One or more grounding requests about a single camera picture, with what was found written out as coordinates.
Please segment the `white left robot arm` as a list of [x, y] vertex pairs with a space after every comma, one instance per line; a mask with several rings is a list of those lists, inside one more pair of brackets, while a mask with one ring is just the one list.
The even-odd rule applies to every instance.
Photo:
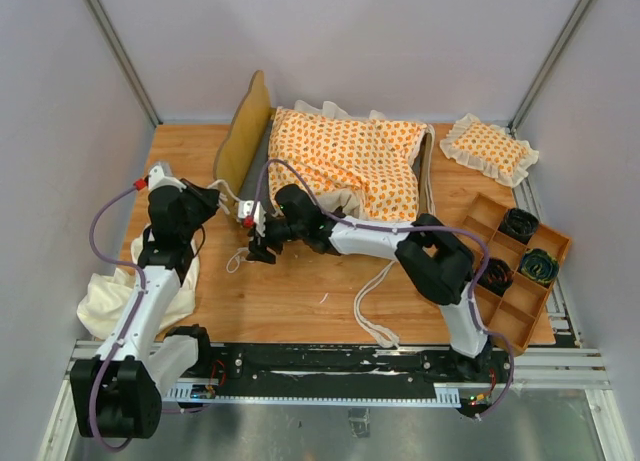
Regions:
[[146, 177], [134, 187], [149, 191], [150, 224], [131, 265], [133, 292], [96, 354], [76, 361], [70, 372], [79, 432], [109, 451], [117, 449], [111, 438], [124, 445], [150, 438], [168, 390], [183, 374], [200, 377], [214, 364], [209, 335], [199, 325], [174, 327], [158, 349], [152, 345], [196, 258], [194, 235], [218, 211], [220, 193], [172, 177]]

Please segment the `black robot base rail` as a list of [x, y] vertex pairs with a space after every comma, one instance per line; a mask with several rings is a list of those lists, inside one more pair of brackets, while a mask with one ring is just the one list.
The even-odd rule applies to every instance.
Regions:
[[373, 345], [215, 343], [211, 363], [182, 375], [167, 402], [458, 407], [509, 385], [526, 389], [607, 390], [611, 383], [595, 349], [534, 347], [510, 361], [496, 349], [472, 379], [454, 368], [444, 346], [385, 350]]

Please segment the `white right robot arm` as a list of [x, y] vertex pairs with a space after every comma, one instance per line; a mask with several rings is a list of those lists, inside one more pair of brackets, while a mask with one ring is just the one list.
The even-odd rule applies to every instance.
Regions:
[[398, 263], [420, 295], [444, 317], [455, 353], [453, 368], [474, 381], [489, 368], [489, 336], [480, 326], [472, 293], [474, 255], [457, 234], [434, 216], [409, 222], [365, 221], [322, 208], [296, 184], [276, 193], [280, 214], [272, 216], [258, 201], [241, 201], [238, 216], [249, 229], [247, 259], [274, 264], [290, 241], [318, 254], [362, 255]]

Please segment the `duck print bed cover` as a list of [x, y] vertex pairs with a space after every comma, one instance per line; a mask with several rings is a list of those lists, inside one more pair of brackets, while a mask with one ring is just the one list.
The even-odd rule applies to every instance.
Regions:
[[[256, 145], [255, 172], [269, 159], [261, 198], [293, 182], [310, 186], [327, 209], [342, 207], [364, 220], [409, 221], [434, 213], [430, 164], [435, 128], [424, 122], [388, 120], [373, 111], [349, 116], [332, 102], [316, 109], [303, 101], [268, 111]], [[295, 309], [291, 321], [271, 328], [275, 339], [382, 342], [385, 346], [442, 344], [448, 335], [437, 307], [419, 297], [399, 265], [365, 256], [318, 255], [300, 242], [277, 265], [255, 264], [254, 300], [276, 307], [299, 301], [318, 320]], [[313, 300], [321, 307], [310, 307]]]

